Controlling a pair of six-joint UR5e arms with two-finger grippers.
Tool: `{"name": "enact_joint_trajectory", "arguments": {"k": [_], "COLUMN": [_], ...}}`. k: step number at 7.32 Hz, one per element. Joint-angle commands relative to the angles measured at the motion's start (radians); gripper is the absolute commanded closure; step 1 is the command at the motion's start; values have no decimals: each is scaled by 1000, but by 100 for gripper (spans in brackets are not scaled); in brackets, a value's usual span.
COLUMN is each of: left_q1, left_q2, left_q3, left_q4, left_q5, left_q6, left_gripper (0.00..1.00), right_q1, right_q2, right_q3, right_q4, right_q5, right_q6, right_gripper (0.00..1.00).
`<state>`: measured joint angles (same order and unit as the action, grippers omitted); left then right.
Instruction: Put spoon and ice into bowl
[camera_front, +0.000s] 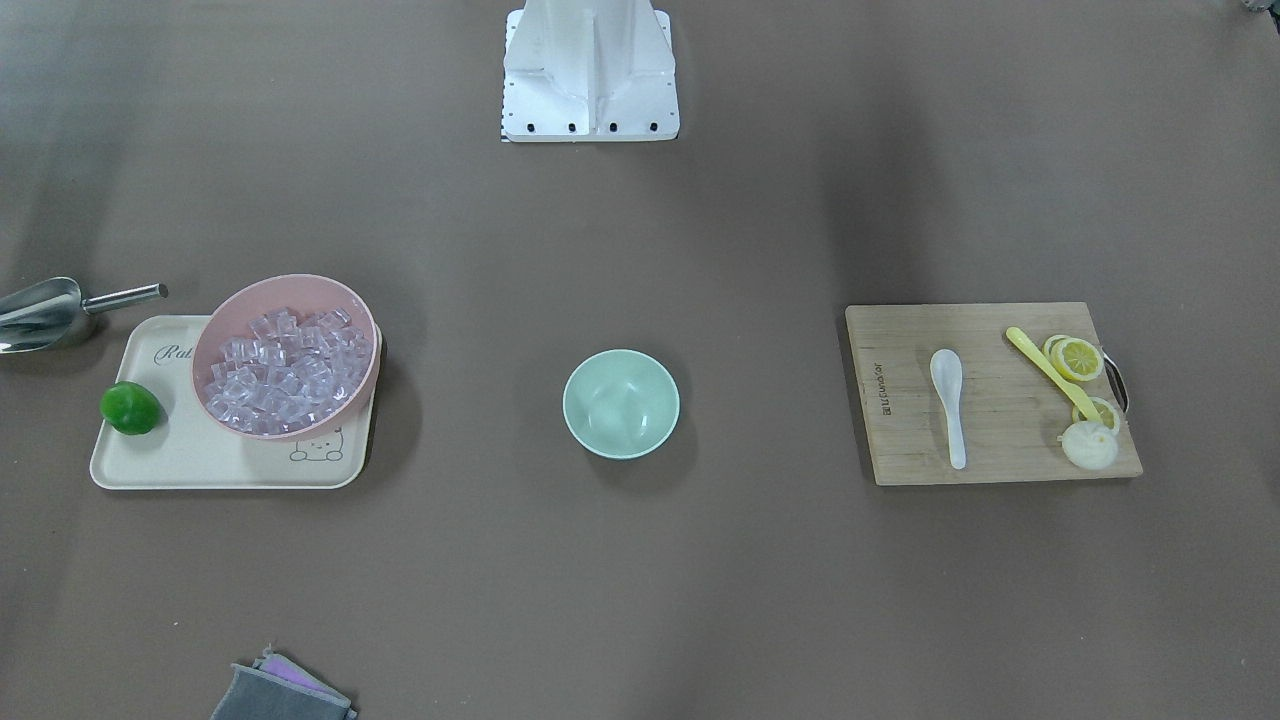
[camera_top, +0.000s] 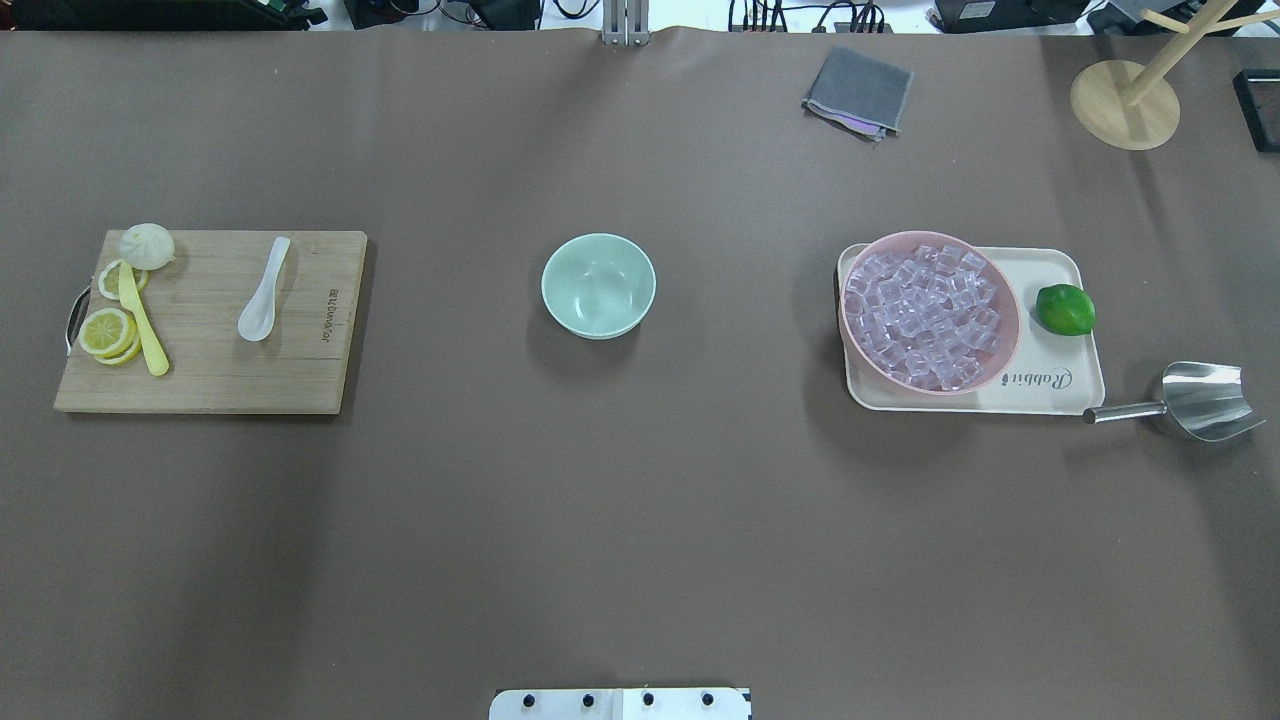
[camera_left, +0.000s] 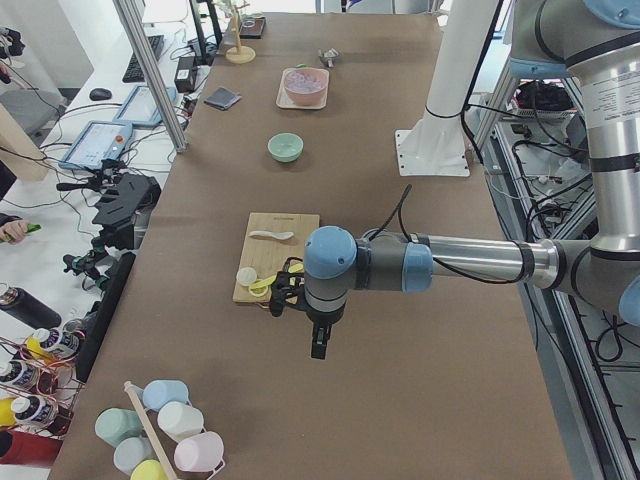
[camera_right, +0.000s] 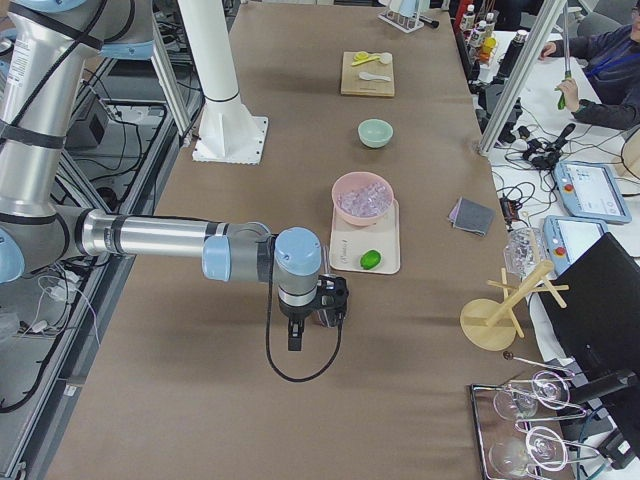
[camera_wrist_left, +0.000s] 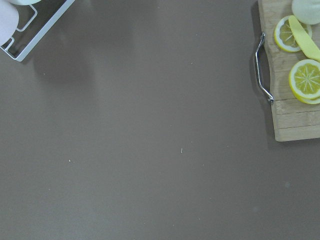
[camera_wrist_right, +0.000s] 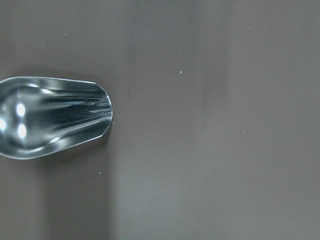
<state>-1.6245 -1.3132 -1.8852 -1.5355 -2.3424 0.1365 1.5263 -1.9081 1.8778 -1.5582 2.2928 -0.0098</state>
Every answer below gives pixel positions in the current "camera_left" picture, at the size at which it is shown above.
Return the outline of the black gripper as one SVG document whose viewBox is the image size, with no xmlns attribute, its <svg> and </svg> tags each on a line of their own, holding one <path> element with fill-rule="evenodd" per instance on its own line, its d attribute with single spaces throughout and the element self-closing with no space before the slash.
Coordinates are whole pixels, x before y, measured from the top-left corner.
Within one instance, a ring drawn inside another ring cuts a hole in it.
<svg viewBox="0 0 640 480">
<path fill-rule="evenodd" d="M 313 323 L 311 357 L 322 359 L 326 357 L 326 350 L 331 336 L 331 325 L 337 323 L 343 316 L 343 307 L 332 311 L 320 311 L 311 306 L 306 308 L 307 317 Z"/>
</svg>

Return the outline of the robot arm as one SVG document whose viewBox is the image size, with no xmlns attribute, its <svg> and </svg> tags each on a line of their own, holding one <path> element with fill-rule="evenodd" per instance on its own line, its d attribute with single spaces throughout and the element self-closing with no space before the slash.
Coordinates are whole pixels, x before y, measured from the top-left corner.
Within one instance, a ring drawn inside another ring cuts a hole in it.
<svg viewBox="0 0 640 480">
<path fill-rule="evenodd" d="M 349 290 L 421 292 L 434 275 L 529 282 L 639 321 L 639 5 L 635 1 L 520 1 L 510 67 L 530 79 L 579 81 L 598 220 L 588 241 L 536 243 L 384 229 L 355 238 L 315 230 L 304 251 L 311 354 L 326 354 Z"/>
</svg>

